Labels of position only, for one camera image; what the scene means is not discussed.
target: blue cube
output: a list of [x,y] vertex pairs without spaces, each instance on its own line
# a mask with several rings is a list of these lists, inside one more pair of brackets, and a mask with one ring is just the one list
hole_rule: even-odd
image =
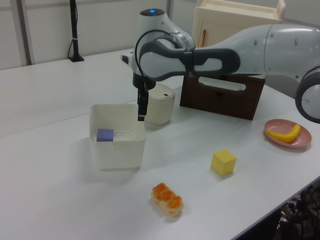
[[114,130],[113,129],[98,129],[96,136],[97,142],[113,142],[114,141]]

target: toy banana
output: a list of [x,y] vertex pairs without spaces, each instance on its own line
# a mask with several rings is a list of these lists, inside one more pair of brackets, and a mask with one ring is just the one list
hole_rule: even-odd
[[276,133],[276,132],[270,131],[269,129],[266,129],[265,133],[283,143],[289,143],[298,137],[300,131],[301,131],[301,126],[299,124],[296,124],[293,126],[292,130],[286,134]]

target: white cylindrical container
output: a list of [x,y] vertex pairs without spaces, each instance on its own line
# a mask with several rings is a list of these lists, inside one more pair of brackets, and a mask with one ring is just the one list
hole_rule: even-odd
[[156,84],[149,91],[149,100],[144,120],[152,125],[163,125],[170,121],[175,102],[175,92],[168,86]]

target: brown wooden box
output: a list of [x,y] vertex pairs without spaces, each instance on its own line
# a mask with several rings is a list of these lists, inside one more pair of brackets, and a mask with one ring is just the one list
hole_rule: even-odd
[[180,106],[252,120],[265,84],[264,76],[212,76],[212,79],[245,84],[244,90],[204,85],[199,77],[183,79]]

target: yellow cube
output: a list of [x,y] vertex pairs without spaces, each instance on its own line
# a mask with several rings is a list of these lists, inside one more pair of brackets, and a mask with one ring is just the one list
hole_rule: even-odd
[[228,149],[217,151],[212,156],[211,167],[221,176],[232,173],[237,158]]

